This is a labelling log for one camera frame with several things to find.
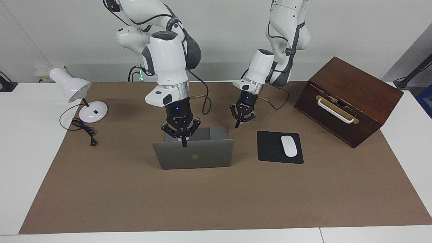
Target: table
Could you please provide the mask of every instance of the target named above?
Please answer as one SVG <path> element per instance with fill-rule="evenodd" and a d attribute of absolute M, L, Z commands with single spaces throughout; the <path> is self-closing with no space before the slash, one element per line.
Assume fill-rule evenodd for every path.
<path fill-rule="evenodd" d="M 0 93 L 0 242 L 430 242 L 432 226 L 16 235 L 66 130 L 58 116 L 72 105 L 55 83 L 20 84 Z M 75 110 L 67 113 L 67 124 Z M 432 212 L 432 120 L 405 92 L 381 128 L 414 188 Z"/>

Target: brown table mat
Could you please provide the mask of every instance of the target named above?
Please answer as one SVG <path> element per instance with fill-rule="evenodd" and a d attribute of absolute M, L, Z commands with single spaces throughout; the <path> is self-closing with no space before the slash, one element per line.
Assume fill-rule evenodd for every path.
<path fill-rule="evenodd" d="M 305 86 L 290 82 L 279 111 L 258 100 L 257 118 L 234 129 L 229 105 L 240 94 L 230 83 L 209 83 L 213 109 L 202 127 L 227 126 L 232 166 L 162 170 L 152 142 L 164 140 L 165 109 L 147 105 L 155 83 L 94 83 L 88 101 L 108 104 L 93 126 L 67 132 L 19 233 L 234 230 L 432 224 L 415 189 L 380 131 L 356 149 L 293 108 Z M 204 93 L 191 83 L 192 95 Z M 261 97 L 276 105 L 285 93 Z M 257 159 L 256 132 L 300 134 L 305 163 Z"/>

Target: gray laptop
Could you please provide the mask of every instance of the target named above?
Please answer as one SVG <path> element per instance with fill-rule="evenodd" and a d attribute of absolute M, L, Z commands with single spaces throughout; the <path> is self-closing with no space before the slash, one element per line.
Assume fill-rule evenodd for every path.
<path fill-rule="evenodd" d="M 233 145 L 226 127 L 213 127 L 197 129 L 187 147 L 166 134 L 153 148 L 162 169 L 197 169 L 230 166 Z"/>

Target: wooden box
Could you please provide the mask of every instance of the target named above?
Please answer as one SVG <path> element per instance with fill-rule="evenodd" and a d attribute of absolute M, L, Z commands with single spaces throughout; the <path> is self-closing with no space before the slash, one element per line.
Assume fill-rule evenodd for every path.
<path fill-rule="evenodd" d="M 355 148 L 386 122 L 402 94 L 334 57 L 308 81 L 295 108 Z"/>

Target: computer mouse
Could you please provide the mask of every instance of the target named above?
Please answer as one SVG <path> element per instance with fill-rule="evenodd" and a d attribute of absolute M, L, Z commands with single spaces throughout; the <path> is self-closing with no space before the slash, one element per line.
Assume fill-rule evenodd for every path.
<path fill-rule="evenodd" d="M 294 138 L 289 135 L 281 136 L 283 150 L 288 157 L 295 157 L 297 155 L 297 146 L 295 145 Z"/>

